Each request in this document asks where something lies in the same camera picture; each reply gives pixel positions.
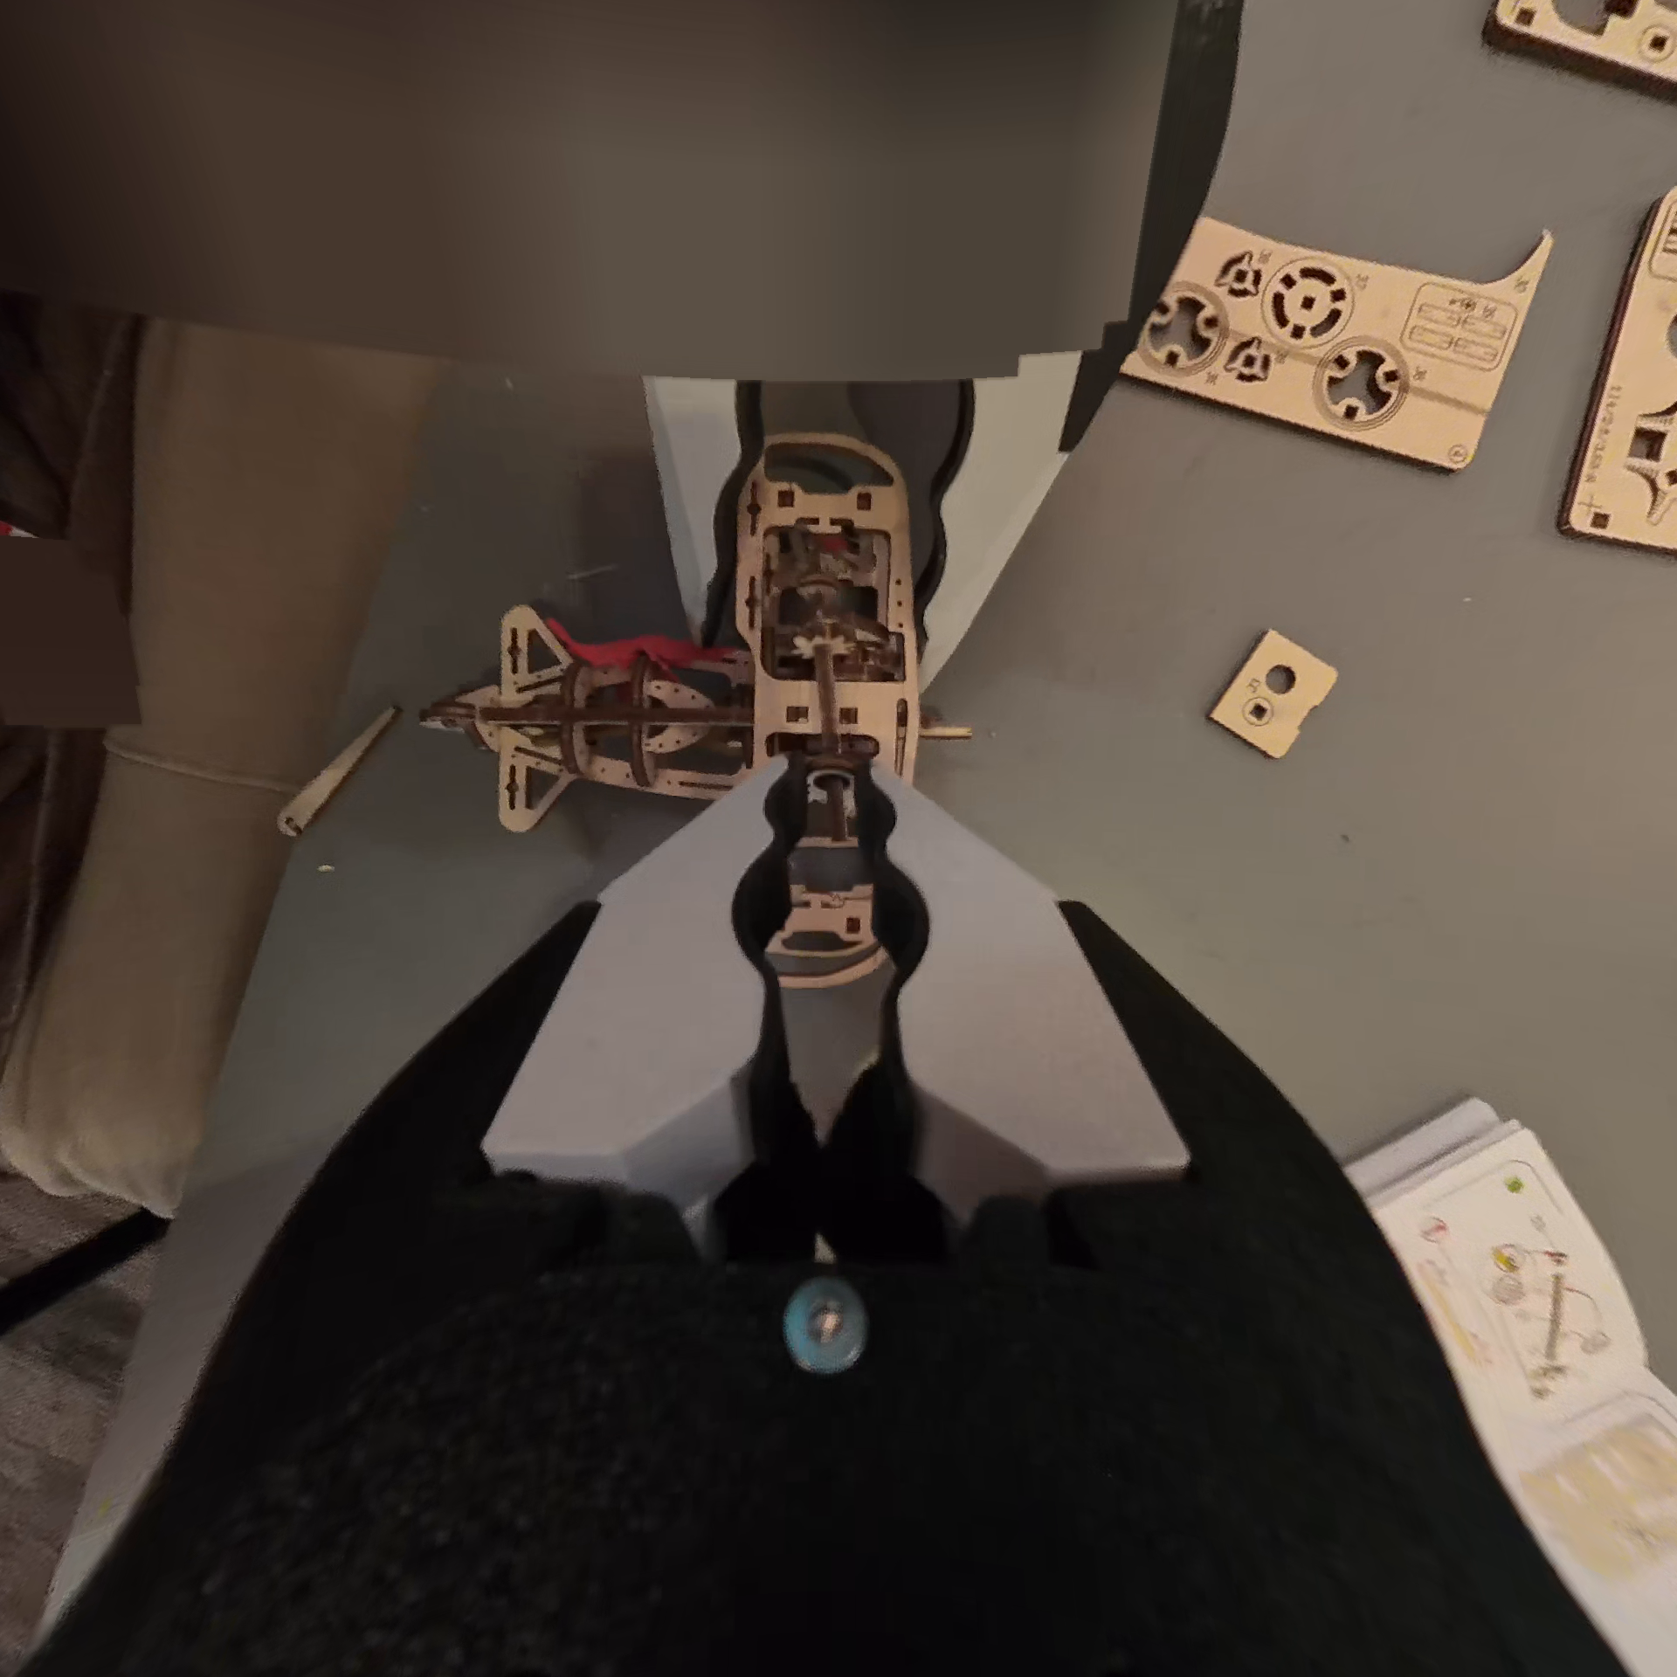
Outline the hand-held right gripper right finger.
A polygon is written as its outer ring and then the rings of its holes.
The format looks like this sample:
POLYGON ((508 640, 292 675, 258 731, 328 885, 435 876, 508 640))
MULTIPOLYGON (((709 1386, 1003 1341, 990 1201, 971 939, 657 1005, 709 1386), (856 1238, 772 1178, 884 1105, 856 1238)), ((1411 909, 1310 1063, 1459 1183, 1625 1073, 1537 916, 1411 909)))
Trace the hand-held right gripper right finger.
POLYGON ((856 845, 910 1178, 961 1224, 1184 1180, 1188 1145, 1053 892, 884 768, 856 783, 856 845))

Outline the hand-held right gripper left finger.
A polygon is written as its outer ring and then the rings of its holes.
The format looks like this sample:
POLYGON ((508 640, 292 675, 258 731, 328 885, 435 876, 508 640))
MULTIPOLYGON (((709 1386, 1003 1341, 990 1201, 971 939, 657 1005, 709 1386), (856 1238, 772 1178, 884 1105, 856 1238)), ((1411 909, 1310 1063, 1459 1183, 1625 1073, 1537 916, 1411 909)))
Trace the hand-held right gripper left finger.
POLYGON ((482 1150, 498 1175, 620 1189, 709 1227, 751 1159, 746 1080, 765 984, 734 902, 770 850, 770 764, 709 804, 599 897, 482 1150))

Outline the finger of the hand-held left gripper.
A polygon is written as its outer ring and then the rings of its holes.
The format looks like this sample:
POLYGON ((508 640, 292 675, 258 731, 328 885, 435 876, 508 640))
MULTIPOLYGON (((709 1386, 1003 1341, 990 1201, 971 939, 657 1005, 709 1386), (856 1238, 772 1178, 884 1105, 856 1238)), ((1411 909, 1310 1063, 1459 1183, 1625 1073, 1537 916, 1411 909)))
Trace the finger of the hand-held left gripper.
POLYGON ((919 684, 928 693, 1059 481, 1073 373, 908 387, 908 486, 919 684))
POLYGON ((669 553, 690 640, 734 637, 739 509, 765 448, 760 382, 641 382, 669 553))

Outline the wooden model airplane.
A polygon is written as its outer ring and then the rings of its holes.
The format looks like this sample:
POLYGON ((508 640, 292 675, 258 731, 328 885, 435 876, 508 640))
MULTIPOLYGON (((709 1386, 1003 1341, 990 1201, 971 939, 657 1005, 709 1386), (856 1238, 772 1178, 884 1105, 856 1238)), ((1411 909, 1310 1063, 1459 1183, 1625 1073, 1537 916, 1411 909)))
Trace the wooden model airplane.
MULTIPOLYGON (((503 829, 533 832, 580 785, 714 803, 786 755, 807 773, 875 764, 912 782, 928 717, 898 464, 845 434, 784 432, 767 441, 737 514, 732 637, 714 649, 749 659, 744 682, 660 680, 646 661, 554 680, 555 647, 536 617, 555 616, 517 605, 500 623, 496 677, 421 712, 421 728, 496 761, 503 829)), ((790 907, 767 944, 786 991, 840 990, 887 963, 858 841, 802 838, 788 880, 790 907)))

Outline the grey desk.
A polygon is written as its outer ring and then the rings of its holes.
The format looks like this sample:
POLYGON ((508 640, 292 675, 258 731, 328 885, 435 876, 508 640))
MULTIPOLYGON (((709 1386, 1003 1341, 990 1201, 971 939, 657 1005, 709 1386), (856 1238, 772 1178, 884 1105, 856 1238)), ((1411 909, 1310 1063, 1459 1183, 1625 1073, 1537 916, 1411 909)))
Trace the grey desk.
MULTIPOLYGON (((1537 1135, 1673 1390, 1673 562, 1562 535, 1673 100, 1504 53, 1490 4, 1245 4, 1207 214, 1455 279, 1555 251, 1462 473, 1118 380, 933 707, 915 787, 1081 902, 1343 1159, 1464 1096, 1537 1135), (1205 714, 1263 631, 1338 672, 1272 762, 1205 714)), ((676 605, 624 382, 459 369, 327 755, 479 673, 519 598, 676 605)), ((683 820, 400 724, 295 846, 47 1625, 103 1559, 264 1241, 379 1087, 683 820)))

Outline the red rubber band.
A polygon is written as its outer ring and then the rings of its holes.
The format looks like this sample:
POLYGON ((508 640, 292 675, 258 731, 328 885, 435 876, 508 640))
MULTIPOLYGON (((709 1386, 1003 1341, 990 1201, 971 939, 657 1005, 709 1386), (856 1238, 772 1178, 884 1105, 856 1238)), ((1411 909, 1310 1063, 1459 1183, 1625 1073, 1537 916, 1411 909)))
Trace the red rubber band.
POLYGON ((639 661, 652 666, 658 680, 678 680, 683 675, 706 673, 744 682, 749 675, 749 658, 735 649, 702 647, 690 640, 662 635, 639 635, 625 640, 585 642, 576 640, 555 617, 538 614, 540 633, 555 649, 555 677, 561 680, 573 670, 631 673, 639 661))

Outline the wooden sheet with curvy cutouts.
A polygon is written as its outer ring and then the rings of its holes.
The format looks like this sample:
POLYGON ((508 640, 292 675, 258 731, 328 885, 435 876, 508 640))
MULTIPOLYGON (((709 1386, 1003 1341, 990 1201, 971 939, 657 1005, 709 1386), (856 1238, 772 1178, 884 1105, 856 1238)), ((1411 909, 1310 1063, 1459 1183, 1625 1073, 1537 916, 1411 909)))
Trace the wooden sheet with curvy cutouts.
POLYGON ((1494 3, 1483 41, 1666 102, 1675 99, 1675 4, 1494 3))

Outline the wooden pointed stick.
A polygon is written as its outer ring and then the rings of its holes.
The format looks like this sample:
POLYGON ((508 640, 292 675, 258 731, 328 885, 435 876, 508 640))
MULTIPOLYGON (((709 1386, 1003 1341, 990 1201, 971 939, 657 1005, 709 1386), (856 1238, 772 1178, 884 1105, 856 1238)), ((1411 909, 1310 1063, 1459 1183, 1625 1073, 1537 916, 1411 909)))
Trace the wooden pointed stick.
POLYGON ((302 838, 402 715, 403 708, 398 705, 389 705, 376 715, 281 808, 276 818, 278 832, 288 841, 302 838))

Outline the wooden sheet with wheel parts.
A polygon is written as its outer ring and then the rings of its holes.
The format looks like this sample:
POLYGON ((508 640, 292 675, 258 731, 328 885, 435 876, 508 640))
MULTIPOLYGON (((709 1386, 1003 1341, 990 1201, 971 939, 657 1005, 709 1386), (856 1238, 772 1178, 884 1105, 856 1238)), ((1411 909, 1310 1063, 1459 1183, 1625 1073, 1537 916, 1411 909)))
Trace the wooden sheet with wheel parts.
POLYGON ((1121 376, 1245 417, 1464 471, 1555 249, 1471 282, 1193 228, 1121 376))

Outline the small square wooden piece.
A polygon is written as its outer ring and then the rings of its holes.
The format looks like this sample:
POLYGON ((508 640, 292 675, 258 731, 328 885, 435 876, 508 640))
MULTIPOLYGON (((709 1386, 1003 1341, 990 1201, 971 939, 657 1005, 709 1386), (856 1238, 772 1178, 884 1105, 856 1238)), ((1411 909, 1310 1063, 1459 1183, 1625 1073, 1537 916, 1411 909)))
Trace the small square wooden piece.
POLYGON ((1207 722, 1280 761, 1329 698, 1338 672, 1296 640, 1261 635, 1207 714, 1207 722))

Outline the person's beige trouser leg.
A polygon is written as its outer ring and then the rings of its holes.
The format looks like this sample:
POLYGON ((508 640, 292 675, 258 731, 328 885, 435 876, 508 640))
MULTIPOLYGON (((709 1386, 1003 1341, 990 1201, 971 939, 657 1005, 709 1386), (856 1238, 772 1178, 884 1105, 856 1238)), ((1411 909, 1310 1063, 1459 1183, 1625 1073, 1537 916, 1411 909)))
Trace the person's beige trouser leg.
POLYGON ((444 364, 3 303, 3 527, 110 598, 119 722, 3 714, 3 1171, 169 1218, 444 364))

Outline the L-shaped wooden parts sheet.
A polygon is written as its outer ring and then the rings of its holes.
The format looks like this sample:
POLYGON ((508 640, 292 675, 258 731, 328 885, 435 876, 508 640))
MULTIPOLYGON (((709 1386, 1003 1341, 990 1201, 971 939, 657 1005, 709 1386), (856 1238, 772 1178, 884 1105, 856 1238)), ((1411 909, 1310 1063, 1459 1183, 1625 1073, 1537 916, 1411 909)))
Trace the L-shaped wooden parts sheet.
POLYGON ((1558 532, 1675 558, 1675 191, 1649 209, 1625 272, 1558 532))

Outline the instruction booklet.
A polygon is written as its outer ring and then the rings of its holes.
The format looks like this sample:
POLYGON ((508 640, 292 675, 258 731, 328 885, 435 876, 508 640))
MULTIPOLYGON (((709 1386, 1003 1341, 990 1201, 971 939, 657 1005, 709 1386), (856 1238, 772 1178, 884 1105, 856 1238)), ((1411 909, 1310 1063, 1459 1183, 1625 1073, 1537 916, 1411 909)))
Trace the instruction booklet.
POLYGON ((1347 1176, 1562 1582, 1626 1671, 1673 1674, 1675 1397, 1558 1168, 1467 1100, 1347 1176))

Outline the black metal leg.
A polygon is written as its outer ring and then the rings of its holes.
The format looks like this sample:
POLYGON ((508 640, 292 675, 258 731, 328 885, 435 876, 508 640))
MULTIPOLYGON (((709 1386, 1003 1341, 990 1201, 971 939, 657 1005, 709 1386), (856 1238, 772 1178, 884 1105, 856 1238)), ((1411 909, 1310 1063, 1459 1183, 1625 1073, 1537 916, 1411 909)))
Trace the black metal leg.
POLYGON ((2 1337, 93 1287, 129 1260, 157 1246, 171 1224, 140 1210, 58 1252, 45 1262, 2 1285, 2 1337))

